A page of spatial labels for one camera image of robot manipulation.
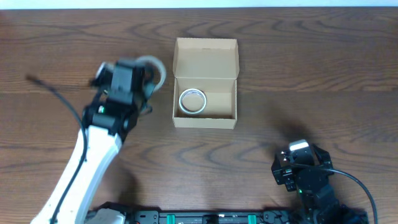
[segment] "box lid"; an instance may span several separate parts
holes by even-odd
[[[229,78],[239,73],[236,39],[177,38],[173,72],[176,78]]]

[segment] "roll of tape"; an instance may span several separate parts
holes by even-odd
[[[182,100],[183,100],[186,96],[191,95],[191,94],[196,94],[196,95],[200,96],[200,97],[203,99],[203,106],[202,106],[199,110],[197,110],[197,111],[188,110],[188,109],[187,109],[186,107],[184,107],[184,105],[182,104]],[[198,114],[198,113],[202,112],[202,111],[205,109],[206,104],[207,104],[207,99],[206,99],[206,95],[204,94],[204,92],[202,92],[202,91],[200,91],[200,90],[197,90],[197,89],[194,89],[194,88],[191,88],[191,89],[187,89],[187,90],[185,90],[185,91],[183,91],[183,92],[181,93],[180,99],[178,100],[178,104],[180,105],[180,108],[181,108],[181,110],[182,110],[184,113],[186,113],[186,114]]]

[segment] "cardboard box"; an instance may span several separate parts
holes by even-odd
[[[236,39],[177,38],[173,72],[175,127],[235,127],[238,119],[236,79],[239,73]],[[206,108],[198,115],[187,115],[178,106],[181,93],[189,88],[201,90],[206,95]]]

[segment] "wood grain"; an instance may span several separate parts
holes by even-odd
[[[37,74],[77,110],[102,61],[155,55],[169,76],[111,164],[93,207],[107,200],[178,209],[295,207],[276,185],[273,153],[306,138],[363,181],[380,223],[398,215],[398,9],[131,9],[0,12],[0,223],[28,223],[52,193],[78,126]],[[176,129],[176,37],[237,38],[235,130]],[[339,199],[371,209],[351,180]]]

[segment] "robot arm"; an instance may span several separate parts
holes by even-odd
[[[156,85],[152,82],[154,67],[160,73],[160,82]],[[84,223],[105,170],[119,153],[129,131],[135,127],[138,116],[151,111],[147,100],[163,85],[165,76],[163,63],[153,56],[100,66],[91,81],[91,86],[97,87],[98,92],[82,116],[82,129],[87,138],[86,159],[78,170],[85,146],[81,130],[53,194],[31,223]],[[106,95],[105,101],[101,101],[102,94]],[[76,170],[78,173],[68,189]]]

